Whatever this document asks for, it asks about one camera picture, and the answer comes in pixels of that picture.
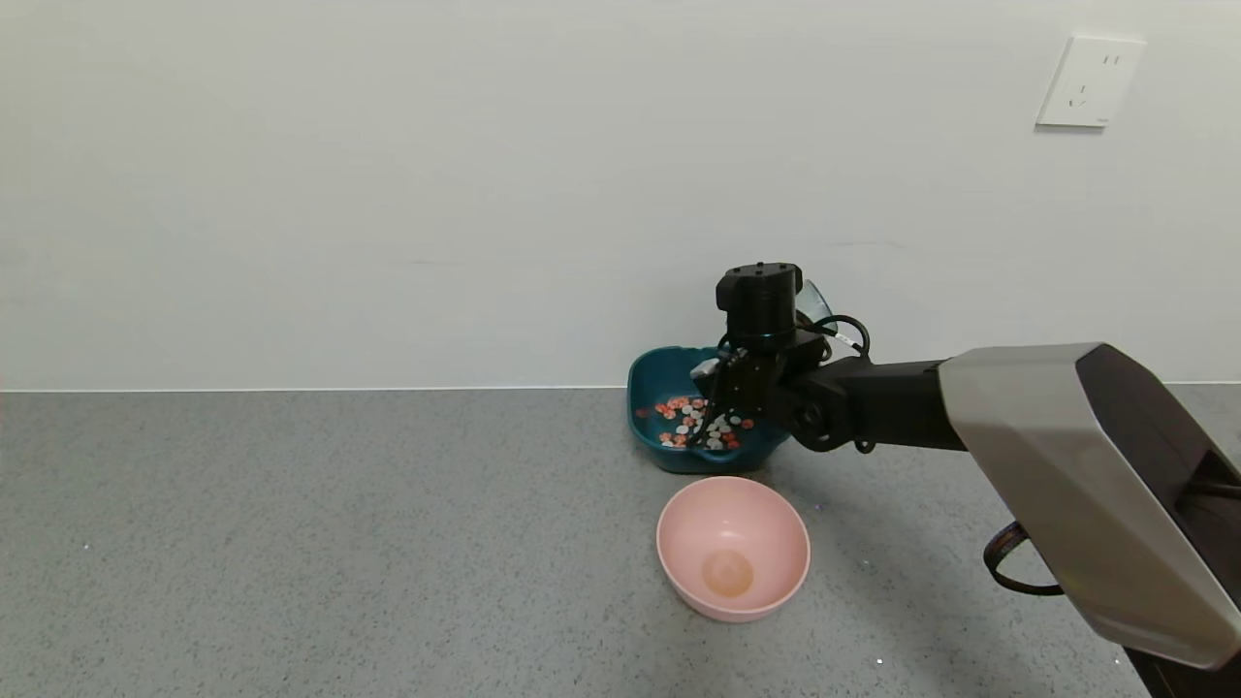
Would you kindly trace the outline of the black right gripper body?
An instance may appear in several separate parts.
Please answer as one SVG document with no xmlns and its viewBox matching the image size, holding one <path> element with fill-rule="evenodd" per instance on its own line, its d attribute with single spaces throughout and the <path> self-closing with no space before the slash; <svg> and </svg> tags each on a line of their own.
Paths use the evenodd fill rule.
<svg viewBox="0 0 1241 698">
<path fill-rule="evenodd" d="M 719 414 L 764 411 L 772 386 L 779 380 L 779 358 L 757 354 L 719 354 L 692 366 L 691 380 Z"/>
</svg>

